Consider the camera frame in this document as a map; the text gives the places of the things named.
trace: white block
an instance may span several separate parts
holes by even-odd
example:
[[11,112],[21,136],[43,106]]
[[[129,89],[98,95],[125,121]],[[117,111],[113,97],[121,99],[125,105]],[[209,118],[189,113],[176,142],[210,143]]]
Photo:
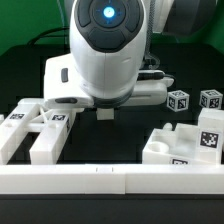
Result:
[[2,124],[2,122],[4,121],[4,115],[0,115],[0,124]]
[[27,135],[26,125],[37,116],[39,105],[18,105],[0,126],[0,164],[6,164]]
[[116,166],[95,165],[85,177],[86,194],[125,194],[125,173]]
[[73,125],[72,111],[55,110],[30,149],[32,165],[55,164]]
[[166,131],[172,131],[173,130],[173,125],[171,123],[166,123],[164,126],[163,126],[163,130],[166,130]]
[[177,138],[196,141],[196,136],[199,133],[199,127],[194,125],[180,124],[178,123],[175,129]]
[[7,165],[0,168],[1,194],[85,194],[85,165]]
[[223,194],[223,166],[133,165],[127,168],[127,194]]
[[195,159],[189,150],[188,155],[183,156],[181,152],[175,154],[175,151],[163,142],[149,142],[143,149],[143,164],[173,164],[173,165],[192,165],[209,164],[209,162]]
[[97,108],[97,120],[113,120],[114,119],[114,109],[101,109]]
[[216,130],[201,129],[198,135],[195,158],[221,164],[223,133]]
[[175,112],[187,110],[189,106],[189,98],[190,95],[181,90],[169,92],[167,97],[167,107]]
[[203,108],[198,118],[198,126],[205,129],[216,129],[224,133],[224,111]]
[[154,129],[148,142],[159,141],[167,144],[169,147],[175,147],[177,135],[174,131]]
[[221,109],[223,94],[215,89],[201,91],[199,105],[211,109]]

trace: cube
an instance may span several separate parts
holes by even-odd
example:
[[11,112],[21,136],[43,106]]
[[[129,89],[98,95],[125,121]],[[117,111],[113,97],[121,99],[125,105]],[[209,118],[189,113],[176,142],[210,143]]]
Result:
[[187,110],[189,106],[189,98],[189,94],[181,90],[169,92],[167,97],[167,107],[175,112]]
[[198,118],[200,128],[216,129],[224,133],[224,111],[202,108]]
[[215,129],[201,129],[197,139],[195,158],[221,164],[223,133]]
[[199,105],[211,109],[221,109],[223,94],[215,89],[201,91]]

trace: white plastic part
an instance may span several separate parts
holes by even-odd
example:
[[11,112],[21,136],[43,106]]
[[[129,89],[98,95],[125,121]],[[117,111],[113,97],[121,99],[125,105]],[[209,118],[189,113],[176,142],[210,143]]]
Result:
[[189,106],[189,97],[189,94],[181,90],[169,92],[167,107],[175,112],[187,110]]
[[4,115],[0,115],[0,124],[2,124],[2,122],[4,121]]
[[221,164],[223,131],[224,111],[214,109],[202,110],[198,126],[177,124],[175,131],[154,129],[143,149],[143,164]]
[[158,105],[167,99],[173,79],[137,81],[131,97],[122,106]]
[[173,130],[173,125],[171,123],[166,123],[164,126],[163,126],[163,130],[166,130],[166,131],[172,131]]
[[224,194],[223,185],[221,165],[0,167],[0,194]]
[[114,119],[114,109],[101,109],[97,108],[97,120],[113,120]]
[[54,111],[30,149],[31,164],[56,164],[73,123],[71,111]]
[[[42,138],[43,136],[39,138],[39,143],[45,144],[39,144],[38,139],[34,143],[36,149],[40,152],[43,149],[42,152],[45,152],[46,145],[54,149],[57,148],[57,143],[64,144],[68,134],[66,119],[71,118],[72,124],[78,111],[78,109],[47,110],[43,107],[41,99],[24,99],[0,125],[0,129],[4,129],[4,124],[9,124],[10,120],[16,130],[23,133],[21,136],[30,130],[40,131],[41,134],[47,130],[48,135],[43,134],[45,139]],[[224,111],[203,109],[199,119],[202,126],[178,124],[175,131],[171,131],[172,125],[167,125],[168,129],[153,131],[143,151],[143,163],[150,162],[156,165],[54,165],[57,157],[49,163],[47,156],[52,156],[52,154],[46,154],[47,158],[43,155],[42,158],[47,161],[48,165],[1,165],[0,194],[223,194],[224,167],[218,164],[220,160],[215,162],[213,160],[213,163],[206,161],[214,158],[214,151],[212,155],[200,152],[201,160],[198,160],[196,150],[198,146],[202,147],[199,145],[200,136],[202,136],[200,133],[213,131],[213,134],[220,134],[215,149],[218,152],[216,159],[220,159]],[[215,129],[213,124],[212,130],[211,128],[205,129],[206,124],[209,126],[212,121],[218,125],[218,128]],[[57,126],[58,131],[56,132],[48,129],[51,127],[54,130]],[[10,136],[15,136],[14,132],[6,134],[9,139]],[[208,139],[206,141],[208,144],[214,144],[214,139],[213,136],[211,141],[207,141]],[[11,141],[8,145],[11,154],[13,150],[16,150],[14,142],[16,141]],[[37,158],[38,156],[34,160],[32,158],[32,164],[38,161]]]
[[224,133],[224,111],[203,108],[198,118],[198,125],[201,128],[216,129]]
[[17,147],[21,144],[27,131],[28,121],[39,112],[37,104],[18,105],[0,126],[0,164],[6,164]]
[[210,109],[221,109],[223,94],[215,89],[201,91],[199,105]]
[[[68,82],[62,82],[62,69],[68,69]],[[56,99],[74,98],[77,103],[56,103]],[[74,67],[72,55],[47,60],[44,76],[45,106],[50,109],[72,109],[93,106],[93,99],[80,88],[80,75]]]

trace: white robot body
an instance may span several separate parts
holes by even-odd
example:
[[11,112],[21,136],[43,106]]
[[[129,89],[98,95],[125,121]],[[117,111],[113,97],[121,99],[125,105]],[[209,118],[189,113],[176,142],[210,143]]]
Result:
[[[103,17],[108,5],[116,11],[111,19]],[[71,54],[46,63],[46,106],[114,108],[165,102],[172,79],[137,81],[145,53],[147,20],[142,0],[75,0],[70,22]],[[98,32],[95,39],[91,36],[94,32]]]
[[81,88],[98,99],[116,99],[130,96],[136,84],[146,44],[147,21],[138,35],[117,52],[94,50],[80,34],[74,19],[78,1],[74,2],[71,16],[70,47],[75,67],[82,77]]

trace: black robot component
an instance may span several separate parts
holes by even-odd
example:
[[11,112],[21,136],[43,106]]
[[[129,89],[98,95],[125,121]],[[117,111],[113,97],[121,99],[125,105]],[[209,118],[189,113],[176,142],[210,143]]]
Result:
[[163,33],[189,36],[212,18],[217,0],[174,0]]
[[139,33],[144,18],[140,0],[78,0],[75,22],[96,51],[120,51]]

